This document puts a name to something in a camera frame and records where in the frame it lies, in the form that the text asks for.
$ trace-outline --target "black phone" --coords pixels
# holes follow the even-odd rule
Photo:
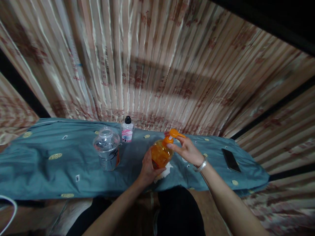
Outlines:
[[[226,163],[227,163],[227,166],[228,166],[230,169],[232,169],[232,170],[234,170],[234,171],[236,171],[236,172],[241,173],[241,170],[240,170],[240,168],[239,168],[239,166],[238,166],[238,164],[237,164],[237,162],[236,162],[236,160],[235,160],[235,158],[234,158],[233,153],[231,153],[230,151],[225,150],[225,149],[222,149],[222,152],[223,152],[225,161],[226,161]]]

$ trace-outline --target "black bottle cap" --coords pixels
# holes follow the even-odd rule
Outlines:
[[[130,118],[130,116],[126,116],[126,118],[125,118],[125,123],[126,123],[127,125],[131,124],[131,118]]]

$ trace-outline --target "silver bracelet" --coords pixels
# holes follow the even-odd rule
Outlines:
[[[194,166],[194,171],[195,172],[200,172],[203,170],[203,168],[207,165],[207,158],[204,156],[203,157],[203,163],[201,164],[201,166],[199,166],[199,168],[197,168],[196,166]]]

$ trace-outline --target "patterned fabric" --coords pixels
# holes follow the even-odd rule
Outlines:
[[[314,180],[315,171],[276,180],[270,182],[267,189],[245,197],[243,201],[271,235],[314,233]]]
[[[315,73],[208,0],[1,1],[0,13],[0,47],[52,117],[230,137]]]
[[[315,87],[242,135],[236,141],[276,174],[315,162]]]
[[[34,111],[0,73],[0,152],[2,145],[24,133],[37,120]]]

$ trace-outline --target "white cord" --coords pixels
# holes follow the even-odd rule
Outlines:
[[[13,221],[13,219],[14,219],[14,217],[15,217],[15,214],[16,214],[16,212],[17,212],[17,204],[16,204],[16,202],[15,202],[13,199],[11,199],[11,198],[9,198],[9,197],[0,195],[0,198],[3,198],[3,199],[8,200],[8,201],[11,202],[12,205],[14,206],[14,212],[13,212],[13,215],[12,215],[12,217],[11,217],[11,220],[9,221],[9,223],[7,224],[7,226],[6,226],[6,227],[2,230],[2,232],[0,233],[0,236],[1,236],[1,235],[4,233],[4,231],[6,231],[6,229],[9,227],[9,225],[12,223],[12,221]]]

